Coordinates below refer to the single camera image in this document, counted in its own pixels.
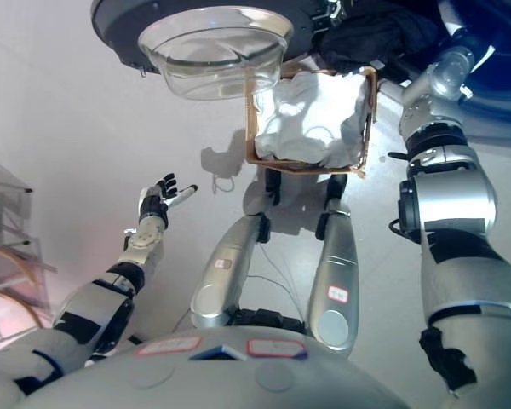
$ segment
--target white towel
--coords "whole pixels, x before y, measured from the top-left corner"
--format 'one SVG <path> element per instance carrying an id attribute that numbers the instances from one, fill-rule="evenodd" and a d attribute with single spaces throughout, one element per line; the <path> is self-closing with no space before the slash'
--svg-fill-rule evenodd
<path id="1" fill-rule="evenodd" d="M 368 104 L 365 77 L 300 72 L 255 95 L 260 158 L 324 167 L 357 164 Z"/>

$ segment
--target white label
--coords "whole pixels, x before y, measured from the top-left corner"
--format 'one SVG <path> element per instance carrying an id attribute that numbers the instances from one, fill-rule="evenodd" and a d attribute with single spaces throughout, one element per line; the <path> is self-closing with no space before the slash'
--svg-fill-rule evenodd
<path id="1" fill-rule="evenodd" d="M 157 341 L 142 347 L 136 354 L 152 355 L 192 351 L 198 347 L 202 340 L 202 337 L 180 337 L 165 339 L 163 341 Z"/>
<path id="2" fill-rule="evenodd" d="M 252 356 L 269 356 L 293 358 L 307 350 L 302 343 L 281 339 L 252 339 L 248 341 L 248 354 Z"/>
<path id="3" fill-rule="evenodd" d="M 214 267 L 215 268 L 221 268 L 222 270 L 228 270 L 229 268 L 231 268 L 231 266 L 233 265 L 233 261 L 231 260 L 227 260 L 226 258 L 218 258 L 215 262 L 214 262 Z"/>
<path id="4" fill-rule="evenodd" d="M 346 304 L 348 302 L 348 291 L 331 285 L 330 289 L 327 291 L 327 297 L 331 300 Z"/>

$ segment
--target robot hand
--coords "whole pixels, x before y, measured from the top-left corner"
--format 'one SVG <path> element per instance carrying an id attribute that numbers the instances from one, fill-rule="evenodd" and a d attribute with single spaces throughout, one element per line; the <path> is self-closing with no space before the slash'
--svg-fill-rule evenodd
<path id="1" fill-rule="evenodd" d="M 183 203 L 195 192 L 197 192 L 197 185 L 190 185 L 178 191 L 175 175 L 169 173 L 154 186 L 141 190 L 138 201 L 140 220 L 147 216 L 159 216 L 164 220 L 165 228 L 167 228 L 168 209 Z"/>

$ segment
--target white floor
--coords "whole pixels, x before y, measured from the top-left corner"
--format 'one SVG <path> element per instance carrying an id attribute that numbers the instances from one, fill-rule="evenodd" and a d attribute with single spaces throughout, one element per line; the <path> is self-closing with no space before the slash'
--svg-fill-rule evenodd
<path id="1" fill-rule="evenodd" d="M 93 33 L 89 3 L 0 1 L 0 164 L 35 190 L 32 234 L 44 261 L 59 269 L 49 277 L 55 306 L 114 263 L 142 187 L 171 171 L 180 183 L 199 185 L 171 211 L 162 271 L 139 301 L 139 331 L 157 336 L 185 312 L 214 245 L 243 215 L 257 173 L 242 163 L 244 102 L 184 101 L 161 78 L 142 79 L 120 65 Z M 392 112 L 379 115 L 394 121 Z M 387 229 L 405 174 L 405 163 L 386 157 L 403 150 L 396 129 L 376 127 L 367 178 L 352 176 L 345 195 L 360 260 L 352 360 L 413 407 L 431 408 L 446 391 L 418 346 L 419 250 Z M 491 242 L 511 262 L 511 150 L 477 148 L 500 199 Z M 284 181 L 283 208 L 271 214 L 275 231 L 265 245 L 278 269 L 294 277 L 303 308 L 321 248 L 313 230 L 323 186 Z M 250 273 L 284 282 L 259 247 Z M 248 279 L 242 305 L 297 315 L 281 288 L 256 278 Z"/>

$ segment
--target black fabric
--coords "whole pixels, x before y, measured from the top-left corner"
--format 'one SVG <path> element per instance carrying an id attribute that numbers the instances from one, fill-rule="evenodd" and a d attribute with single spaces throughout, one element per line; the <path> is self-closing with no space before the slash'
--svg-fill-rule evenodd
<path id="1" fill-rule="evenodd" d="M 324 61 L 338 72 L 418 53 L 438 36 L 438 27 L 431 20 L 384 0 L 358 0 L 350 11 L 319 44 Z"/>

